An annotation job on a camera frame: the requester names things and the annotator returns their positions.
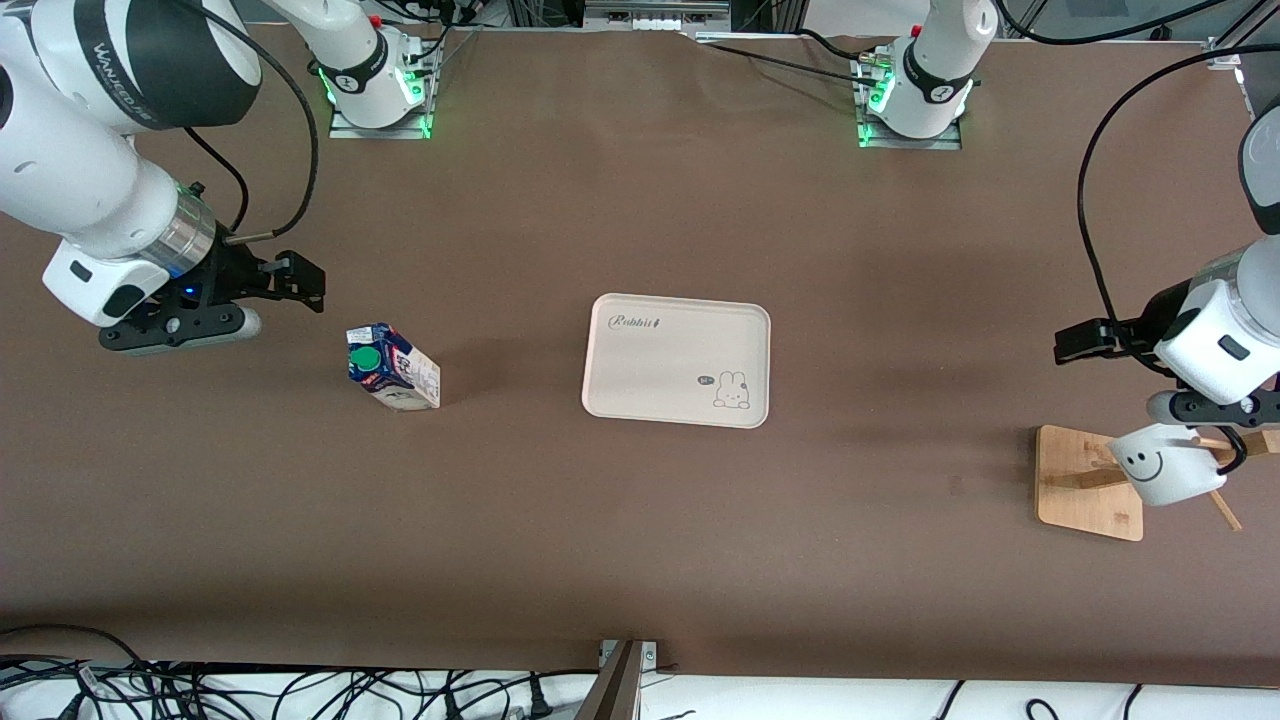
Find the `blue milk carton green cap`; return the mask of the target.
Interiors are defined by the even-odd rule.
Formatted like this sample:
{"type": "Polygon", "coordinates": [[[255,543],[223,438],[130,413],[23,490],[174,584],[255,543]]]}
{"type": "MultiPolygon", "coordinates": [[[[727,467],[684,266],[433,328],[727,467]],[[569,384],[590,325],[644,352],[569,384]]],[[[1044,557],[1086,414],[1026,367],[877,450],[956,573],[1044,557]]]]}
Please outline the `blue milk carton green cap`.
{"type": "Polygon", "coordinates": [[[372,323],[346,331],[348,378],[396,411],[442,406],[440,368],[393,325],[372,323]]]}

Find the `white smiley mug black handle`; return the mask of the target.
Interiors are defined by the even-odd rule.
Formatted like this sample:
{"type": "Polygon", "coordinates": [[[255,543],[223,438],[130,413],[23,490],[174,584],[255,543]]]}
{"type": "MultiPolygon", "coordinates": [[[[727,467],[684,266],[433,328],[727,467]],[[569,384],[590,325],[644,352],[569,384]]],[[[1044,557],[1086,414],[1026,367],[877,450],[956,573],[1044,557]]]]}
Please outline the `white smiley mug black handle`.
{"type": "Polygon", "coordinates": [[[1229,448],[1225,462],[1198,427],[1153,424],[1111,439],[1106,447],[1140,501],[1161,507],[1220,491],[1248,459],[1240,433],[1230,427],[1221,432],[1229,448]]]}

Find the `wooden cup rack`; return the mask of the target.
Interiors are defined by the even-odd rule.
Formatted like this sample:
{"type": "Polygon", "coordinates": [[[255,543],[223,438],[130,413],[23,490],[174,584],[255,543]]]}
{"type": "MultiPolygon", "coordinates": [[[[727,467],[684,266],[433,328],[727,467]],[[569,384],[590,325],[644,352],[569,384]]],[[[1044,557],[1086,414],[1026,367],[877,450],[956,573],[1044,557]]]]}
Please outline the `wooden cup rack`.
{"type": "MultiPolygon", "coordinates": [[[[1043,524],[1079,530],[1117,541],[1142,541],[1147,507],[1115,462],[1101,436],[1066,427],[1043,425],[1036,430],[1034,505],[1043,524]]],[[[1221,462],[1228,461],[1225,439],[1206,437],[1221,462]]],[[[1235,512],[1221,496],[1210,498],[1228,525],[1240,530],[1235,512]]]]}

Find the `cream rabbit print tray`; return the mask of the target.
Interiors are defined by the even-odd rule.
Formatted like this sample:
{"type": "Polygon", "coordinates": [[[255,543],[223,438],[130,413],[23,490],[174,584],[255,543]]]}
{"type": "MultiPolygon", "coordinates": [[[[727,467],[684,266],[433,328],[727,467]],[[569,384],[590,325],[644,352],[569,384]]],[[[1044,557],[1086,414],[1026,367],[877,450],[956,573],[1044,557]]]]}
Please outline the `cream rabbit print tray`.
{"type": "Polygon", "coordinates": [[[580,400],[599,418],[758,428],[771,404],[771,315],[755,304],[604,293],[580,400]]]}

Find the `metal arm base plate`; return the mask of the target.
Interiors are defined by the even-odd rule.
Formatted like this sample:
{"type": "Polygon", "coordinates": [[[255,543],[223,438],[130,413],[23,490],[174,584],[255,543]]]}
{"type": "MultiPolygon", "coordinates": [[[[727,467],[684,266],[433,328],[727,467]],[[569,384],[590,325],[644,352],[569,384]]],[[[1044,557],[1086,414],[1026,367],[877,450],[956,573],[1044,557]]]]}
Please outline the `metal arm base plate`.
{"type": "Polygon", "coordinates": [[[899,76],[890,55],[863,53],[849,63],[854,83],[858,142],[864,149],[959,150],[966,86],[947,102],[928,102],[899,76]]]}
{"type": "Polygon", "coordinates": [[[433,133],[443,47],[383,26],[358,67],[319,73],[334,108],[333,138],[424,140],[433,133]]]}

